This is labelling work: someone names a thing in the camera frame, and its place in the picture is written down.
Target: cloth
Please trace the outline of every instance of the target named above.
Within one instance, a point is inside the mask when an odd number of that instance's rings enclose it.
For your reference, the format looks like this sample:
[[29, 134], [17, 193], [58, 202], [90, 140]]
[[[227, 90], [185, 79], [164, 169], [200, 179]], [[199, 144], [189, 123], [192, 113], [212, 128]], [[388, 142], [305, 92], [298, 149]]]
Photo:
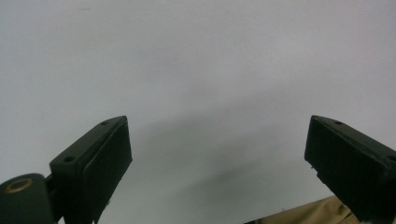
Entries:
[[302, 205], [254, 222], [255, 224], [359, 224], [336, 196]]

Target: screw hole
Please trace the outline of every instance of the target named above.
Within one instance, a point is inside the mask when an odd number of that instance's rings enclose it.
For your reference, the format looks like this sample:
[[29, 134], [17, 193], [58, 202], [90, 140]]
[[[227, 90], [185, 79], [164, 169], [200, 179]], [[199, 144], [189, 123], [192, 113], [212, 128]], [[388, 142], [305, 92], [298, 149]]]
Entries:
[[64, 162], [70, 162], [73, 161], [76, 157], [66, 157], [64, 158]]
[[388, 159], [390, 159], [391, 161], [396, 161], [396, 156], [388, 156]]
[[32, 178], [24, 178], [24, 179], [16, 180], [6, 187], [6, 193], [16, 193], [22, 191], [24, 189], [29, 188], [32, 185], [32, 183], [33, 183]]

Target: white surface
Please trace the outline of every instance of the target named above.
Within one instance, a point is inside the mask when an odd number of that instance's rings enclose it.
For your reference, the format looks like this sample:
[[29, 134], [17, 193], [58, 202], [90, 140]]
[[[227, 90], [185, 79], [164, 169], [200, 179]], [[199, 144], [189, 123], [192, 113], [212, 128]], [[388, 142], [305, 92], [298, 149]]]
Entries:
[[312, 114], [396, 148], [393, 1], [3, 1], [0, 181], [126, 115], [101, 223], [243, 223], [330, 195]]

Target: tan fabric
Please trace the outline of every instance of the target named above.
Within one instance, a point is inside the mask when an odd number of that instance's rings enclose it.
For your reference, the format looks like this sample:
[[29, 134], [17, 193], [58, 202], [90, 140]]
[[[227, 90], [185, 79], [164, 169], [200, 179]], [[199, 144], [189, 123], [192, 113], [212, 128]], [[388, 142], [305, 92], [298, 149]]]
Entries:
[[359, 221], [335, 196], [256, 220], [256, 224], [297, 223], [356, 224]]

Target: white wall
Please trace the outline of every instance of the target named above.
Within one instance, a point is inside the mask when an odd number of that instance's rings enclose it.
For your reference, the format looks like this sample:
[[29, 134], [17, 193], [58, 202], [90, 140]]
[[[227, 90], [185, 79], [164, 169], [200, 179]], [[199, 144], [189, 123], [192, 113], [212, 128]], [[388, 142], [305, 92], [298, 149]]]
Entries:
[[101, 223], [243, 223], [332, 193], [312, 114], [396, 148], [393, 1], [2, 1], [0, 182], [126, 115]]

